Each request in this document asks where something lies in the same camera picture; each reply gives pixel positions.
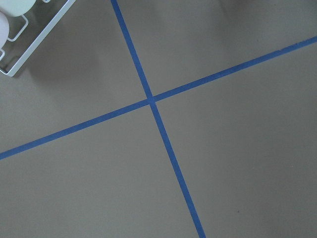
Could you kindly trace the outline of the white cup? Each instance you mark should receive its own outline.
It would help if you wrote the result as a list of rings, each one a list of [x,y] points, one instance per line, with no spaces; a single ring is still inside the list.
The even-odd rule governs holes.
[[[36,0],[0,0],[0,11],[10,17],[17,17],[28,12]]]

